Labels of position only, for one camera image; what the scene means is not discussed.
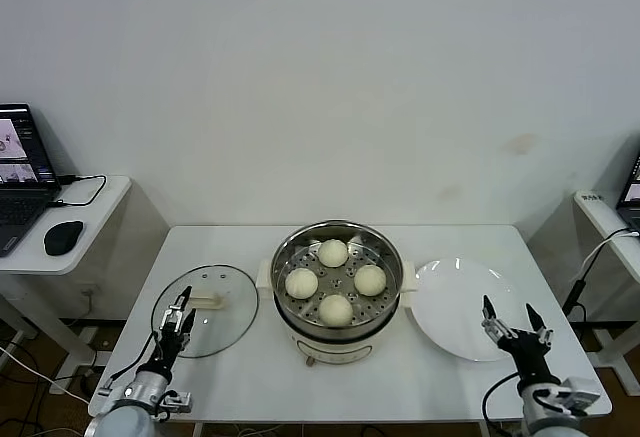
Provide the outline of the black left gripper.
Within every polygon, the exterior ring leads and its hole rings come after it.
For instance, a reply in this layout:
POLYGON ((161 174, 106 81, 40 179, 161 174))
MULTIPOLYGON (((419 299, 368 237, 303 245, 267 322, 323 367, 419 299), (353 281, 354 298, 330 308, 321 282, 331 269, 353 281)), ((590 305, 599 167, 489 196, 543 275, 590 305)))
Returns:
POLYGON ((192 286, 189 285, 164 311, 159 329, 169 331, 160 333, 154 349, 154 361, 161 365, 173 365, 190 342, 196 310, 192 309, 188 314, 184 314, 191 292, 192 286))

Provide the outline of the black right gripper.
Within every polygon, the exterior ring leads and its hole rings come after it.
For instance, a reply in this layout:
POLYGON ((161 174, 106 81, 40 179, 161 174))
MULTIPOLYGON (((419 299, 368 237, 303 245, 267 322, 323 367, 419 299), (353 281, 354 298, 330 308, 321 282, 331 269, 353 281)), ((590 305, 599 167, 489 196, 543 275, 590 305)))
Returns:
POLYGON ((541 315, 529 303, 526 311, 534 334, 513 332, 497 317, 487 295, 483 296, 482 327, 496 346, 511 355, 519 376, 519 385, 535 385, 550 382, 550 371, 545 355, 551 348, 553 331, 546 327, 541 315))

